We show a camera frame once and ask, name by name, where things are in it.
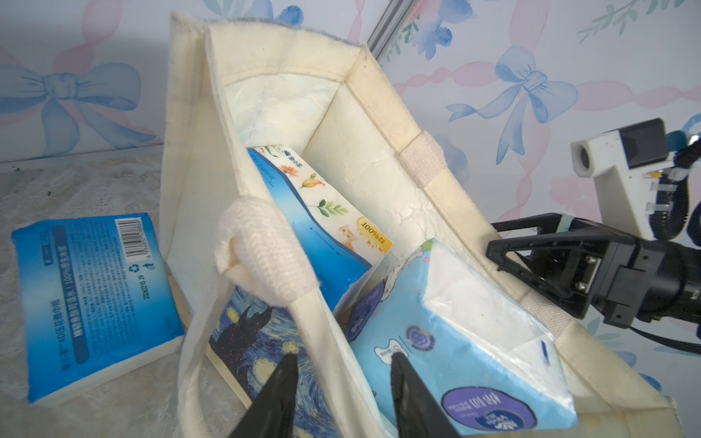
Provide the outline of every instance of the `barcode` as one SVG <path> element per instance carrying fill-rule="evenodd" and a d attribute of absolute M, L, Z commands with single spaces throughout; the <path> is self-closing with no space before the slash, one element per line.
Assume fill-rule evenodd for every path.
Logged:
<path fill-rule="evenodd" d="M 115 219 L 117 232 L 122 243 L 122 250 L 127 262 L 151 258 L 149 241 L 144 234 L 144 225 L 140 217 Z"/>

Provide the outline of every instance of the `table surface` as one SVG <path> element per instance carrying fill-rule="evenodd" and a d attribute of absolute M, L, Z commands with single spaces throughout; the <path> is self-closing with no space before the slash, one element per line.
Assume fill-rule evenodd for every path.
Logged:
<path fill-rule="evenodd" d="M 10 234 L 42 219 L 146 212 L 158 230 L 161 156 L 0 174 L 0 437 L 180 437 L 179 352 L 52 408 L 27 406 L 27 357 L 17 259 Z M 208 360 L 200 374 L 203 411 L 215 437 L 243 412 Z"/>

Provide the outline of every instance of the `tote bag strap loop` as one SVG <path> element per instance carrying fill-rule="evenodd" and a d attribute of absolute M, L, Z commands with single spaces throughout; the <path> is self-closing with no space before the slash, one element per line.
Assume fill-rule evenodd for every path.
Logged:
<path fill-rule="evenodd" d="M 199 373 L 210 336 L 231 297 L 231 282 L 271 306 L 286 307 L 318 287 L 314 271 L 285 215 L 273 203 L 237 199 L 215 232 L 217 273 L 195 312 L 178 369 L 178 416 L 185 438 L 211 434 L 200 405 Z"/>
<path fill-rule="evenodd" d="M 448 167 L 443 149 L 426 131 L 403 148 L 397 158 L 421 189 L 428 187 Z"/>

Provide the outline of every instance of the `orange flower illustration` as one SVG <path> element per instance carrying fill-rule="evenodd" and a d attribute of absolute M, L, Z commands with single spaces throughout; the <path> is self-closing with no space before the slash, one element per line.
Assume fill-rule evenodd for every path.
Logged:
<path fill-rule="evenodd" d="M 324 183 L 322 183 L 321 181 L 319 181 L 318 179 L 314 179 L 314 178 L 316 178 L 316 173 L 311 174 L 311 175 L 309 176 L 309 179 L 304 180 L 304 182 L 302 183 L 302 187 L 316 187 L 316 186 L 318 186 L 319 184 L 321 184 L 321 185 L 323 185 L 324 187 L 326 187 L 326 184 L 324 184 Z"/>
<path fill-rule="evenodd" d="M 284 173 L 288 174 L 291 177 L 298 177 L 299 176 L 299 171 L 297 170 L 296 167 L 292 166 L 286 166 L 286 165 L 281 165 L 280 170 L 282 170 Z"/>

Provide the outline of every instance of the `light blue tissue pack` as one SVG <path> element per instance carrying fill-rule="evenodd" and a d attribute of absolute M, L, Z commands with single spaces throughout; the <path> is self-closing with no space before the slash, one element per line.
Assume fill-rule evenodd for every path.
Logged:
<path fill-rule="evenodd" d="M 394 353 L 407 356 L 461 435 L 577 423 L 549 331 L 435 239 L 358 300 L 345 333 L 394 424 Z"/>
<path fill-rule="evenodd" d="M 80 393 L 178 349 L 184 330 L 148 214 L 40 221 L 12 240 L 30 404 L 76 385 Z"/>
<path fill-rule="evenodd" d="M 248 154 L 309 258 L 324 300 L 340 314 L 392 242 L 293 150 L 263 146 Z"/>

